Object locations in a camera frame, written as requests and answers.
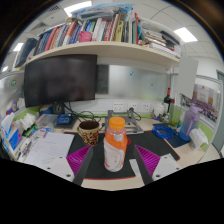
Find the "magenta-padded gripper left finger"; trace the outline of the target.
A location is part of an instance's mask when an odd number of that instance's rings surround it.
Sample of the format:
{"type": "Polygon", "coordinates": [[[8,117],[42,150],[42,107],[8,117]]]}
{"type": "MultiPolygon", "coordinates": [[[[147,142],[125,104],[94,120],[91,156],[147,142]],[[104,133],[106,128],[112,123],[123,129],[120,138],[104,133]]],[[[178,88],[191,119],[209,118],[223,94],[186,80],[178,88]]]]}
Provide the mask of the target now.
{"type": "Polygon", "coordinates": [[[67,157],[56,158],[46,167],[46,170],[56,176],[81,186],[92,156],[93,146],[85,146],[67,157]]]}

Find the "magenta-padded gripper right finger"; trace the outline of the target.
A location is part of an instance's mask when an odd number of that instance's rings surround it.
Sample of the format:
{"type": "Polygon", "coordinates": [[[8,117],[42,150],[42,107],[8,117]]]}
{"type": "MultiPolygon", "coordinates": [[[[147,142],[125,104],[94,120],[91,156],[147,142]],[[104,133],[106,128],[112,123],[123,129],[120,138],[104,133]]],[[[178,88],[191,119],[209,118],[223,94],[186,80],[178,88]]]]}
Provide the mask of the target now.
{"type": "Polygon", "coordinates": [[[181,170],[171,154],[158,156],[148,149],[135,145],[134,156],[145,185],[181,170]]]}

